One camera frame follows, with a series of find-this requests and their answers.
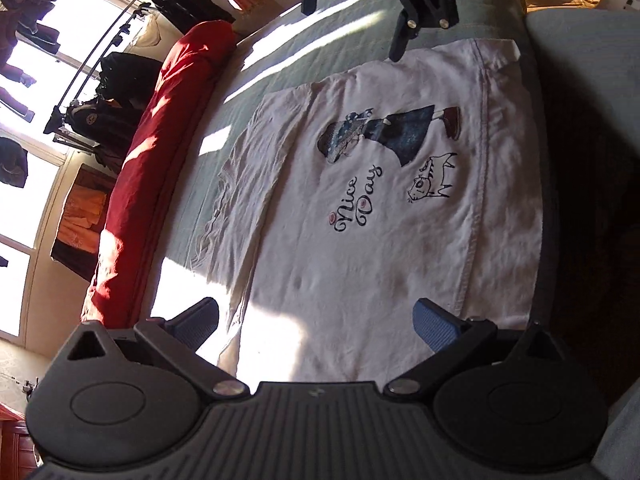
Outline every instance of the hanging shirt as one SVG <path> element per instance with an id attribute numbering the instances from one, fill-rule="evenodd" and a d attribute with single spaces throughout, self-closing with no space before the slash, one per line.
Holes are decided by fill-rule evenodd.
<path id="1" fill-rule="evenodd" d="M 228 292 L 229 341 L 241 329 L 225 366 L 382 385 L 431 353 L 419 298 L 526 325 L 542 199 L 518 58 L 464 40 L 265 97 L 196 263 Z"/>
<path id="2" fill-rule="evenodd" d="M 24 187 L 29 175 L 27 150 L 14 140 L 0 137 L 0 182 Z"/>

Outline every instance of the wall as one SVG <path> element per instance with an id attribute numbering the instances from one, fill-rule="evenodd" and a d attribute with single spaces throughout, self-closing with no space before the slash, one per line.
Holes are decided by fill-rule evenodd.
<path id="1" fill-rule="evenodd" d="M 53 357 L 62 343 L 78 325 L 82 303 L 89 283 L 64 265 L 51 259 L 50 251 L 58 232 L 58 224 L 66 196 L 73 185 L 82 163 L 97 167 L 93 157 L 74 153 L 63 170 L 62 183 L 53 199 L 52 209 L 44 227 L 36 260 L 31 295 L 27 310 L 27 350 Z"/>
<path id="2" fill-rule="evenodd" d="M 0 402 L 13 410 L 24 413 L 27 400 L 22 392 L 25 380 L 35 384 L 36 378 L 42 378 L 49 359 L 34 354 L 0 339 Z"/>
<path id="3" fill-rule="evenodd" d="M 236 8 L 234 8 L 228 0 L 211 0 L 217 6 L 230 12 L 236 19 L 234 23 L 234 31 L 240 35 L 241 38 L 245 38 L 252 32 L 255 32 L 259 28 L 265 26 L 273 18 L 276 18 L 285 7 L 278 6 L 273 3 L 272 6 L 262 6 L 255 9 L 247 15 L 241 14 Z"/>

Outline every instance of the bed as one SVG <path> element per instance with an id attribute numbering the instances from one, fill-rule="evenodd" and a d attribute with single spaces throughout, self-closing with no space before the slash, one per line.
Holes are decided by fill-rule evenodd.
<path id="1" fill-rule="evenodd" d="M 409 48 L 433 47 L 464 38 L 516 41 L 538 131 L 536 138 L 529 139 L 529 153 L 540 164 L 544 218 L 530 316 L 546 322 L 556 265 L 555 208 L 536 66 L 522 21 L 524 1 L 457 0 L 457 4 L 459 25 L 450 30 L 422 30 Z M 398 0 L 318 0 L 318 11 L 312 16 L 302 16 L 299 7 L 293 8 L 238 45 L 204 111 L 180 174 L 146 284 L 144 314 L 169 319 L 202 297 L 215 298 L 219 293 L 205 276 L 191 271 L 192 261 L 198 253 L 199 235 L 219 199 L 220 170 L 263 96 L 318 81 L 367 61 L 385 59 L 399 10 Z M 276 316 L 271 321 L 273 326 L 265 326 L 265 330 L 287 329 L 287 319 Z M 229 323 L 223 313 L 222 326 Z M 219 333 L 199 353 L 218 362 L 224 350 L 219 362 L 234 372 L 241 335 L 227 345 Z"/>

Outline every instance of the window frame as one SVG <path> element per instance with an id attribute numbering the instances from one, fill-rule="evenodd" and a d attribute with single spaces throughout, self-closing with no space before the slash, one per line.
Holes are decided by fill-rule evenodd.
<path id="1" fill-rule="evenodd" d="M 113 4 L 118 7 L 120 10 L 124 10 L 132 0 L 106 0 L 107 2 Z M 132 8 L 128 11 L 129 14 L 132 14 L 135 10 L 135 3 Z M 42 52 L 45 52 L 49 56 L 55 58 L 59 62 L 62 62 L 66 65 L 69 65 L 75 70 L 82 65 L 84 60 L 75 59 L 71 56 L 66 56 L 62 53 L 52 54 L 43 49 L 40 49 L 35 44 L 28 41 L 26 38 L 22 38 L 18 35 L 18 40 L 23 43 L 28 44 L 32 48 L 37 48 Z M 83 73 L 88 74 L 91 70 L 91 67 L 84 67 L 82 70 Z M 99 72 L 96 71 L 94 73 L 94 78 L 99 77 Z M 26 335 L 28 330 L 28 316 L 29 316 L 29 304 L 31 300 L 31 289 L 33 288 L 33 282 L 35 277 L 36 266 L 39 258 L 42 256 L 42 242 L 44 240 L 46 227 L 49 224 L 49 220 L 51 218 L 53 212 L 53 206 L 56 197 L 59 195 L 62 181 L 64 179 L 66 170 L 68 169 L 72 155 L 75 150 L 72 148 L 69 149 L 66 153 L 57 152 L 52 147 L 46 145 L 44 142 L 40 142 L 38 139 L 34 137 L 28 136 L 27 134 L 23 134 L 20 131 L 15 130 L 14 128 L 8 127 L 5 124 L 0 123 L 0 134 L 4 137 L 8 137 L 10 139 L 16 140 L 19 142 L 31 155 L 37 156 L 38 158 L 48 162 L 49 164 L 53 164 L 58 167 L 58 172 L 56 173 L 56 177 L 53 181 L 51 189 L 49 191 L 49 197 L 45 204 L 45 207 L 42 211 L 42 216 L 40 218 L 40 223 L 38 224 L 38 230 L 36 231 L 36 237 L 33 243 L 33 247 L 27 247 L 12 238 L 8 238 L 0 233 L 0 243 L 18 251 L 23 254 L 27 254 L 29 256 L 29 265 L 27 268 L 27 273 L 24 280 L 24 289 L 22 292 L 22 304 L 20 306 L 20 327 L 18 329 L 18 335 L 15 336 L 13 334 L 9 334 L 0 330 L 0 338 L 6 341 L 9 341 L 13 344 L 16 344 L 21 347 L 26 346 Z"/>

